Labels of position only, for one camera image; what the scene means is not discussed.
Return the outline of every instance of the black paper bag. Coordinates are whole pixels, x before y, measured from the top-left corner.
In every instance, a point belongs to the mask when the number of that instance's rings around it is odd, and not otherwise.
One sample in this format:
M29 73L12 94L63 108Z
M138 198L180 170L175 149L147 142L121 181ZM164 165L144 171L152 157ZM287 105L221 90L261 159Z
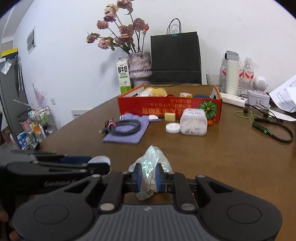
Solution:
M179 34L151 36L151 55L152 84L202 83L197 32L182 33L181 23Z

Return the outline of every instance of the purple textured vase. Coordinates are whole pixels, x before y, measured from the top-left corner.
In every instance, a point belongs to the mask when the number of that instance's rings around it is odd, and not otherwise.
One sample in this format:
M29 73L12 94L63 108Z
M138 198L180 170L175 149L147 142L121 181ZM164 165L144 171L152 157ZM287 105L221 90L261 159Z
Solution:
M133 79L134 87L150 84L149 77L152 75L150 53L129 54L130 78Z

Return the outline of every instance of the red cardboard box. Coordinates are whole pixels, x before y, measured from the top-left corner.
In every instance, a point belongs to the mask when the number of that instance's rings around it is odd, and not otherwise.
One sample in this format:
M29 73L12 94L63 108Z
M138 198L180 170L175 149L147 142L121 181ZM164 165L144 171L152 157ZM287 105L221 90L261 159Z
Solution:
M136 97L146 88L163 88L168 94L175 97ZM206 95L205 98L182 98L180 93L186 92L194 95ZM171 86L150 86L141 85L124 94L118 96L120 113L131 113L134 115L157 115L162 117L165 113L176 113L176 118L180 119L184 109L200 108L205 110L207 118L219 122L221 115L222 98L221 94L212 85L171 85Z

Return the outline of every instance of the bag handle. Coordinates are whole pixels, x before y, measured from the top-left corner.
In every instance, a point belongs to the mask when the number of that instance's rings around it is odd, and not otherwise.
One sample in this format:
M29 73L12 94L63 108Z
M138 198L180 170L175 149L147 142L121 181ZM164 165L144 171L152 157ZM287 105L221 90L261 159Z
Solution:
M173 22L174 20L176 20L176 19L179 21L179 33L182 33L182 25L181 25L180 20L179 20L178 18L174 18L174 19L170 22L170 25L168 26L168 29L167 29L167 35L170 34L170 26L171 26L172 22Z

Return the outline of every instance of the white thermos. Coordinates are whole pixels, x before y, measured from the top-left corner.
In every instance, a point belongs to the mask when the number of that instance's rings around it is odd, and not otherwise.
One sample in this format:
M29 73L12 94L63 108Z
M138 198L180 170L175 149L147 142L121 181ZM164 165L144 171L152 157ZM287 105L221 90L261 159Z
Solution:
M226 51L226 94L237 95L239 86L239 54L233 51Z

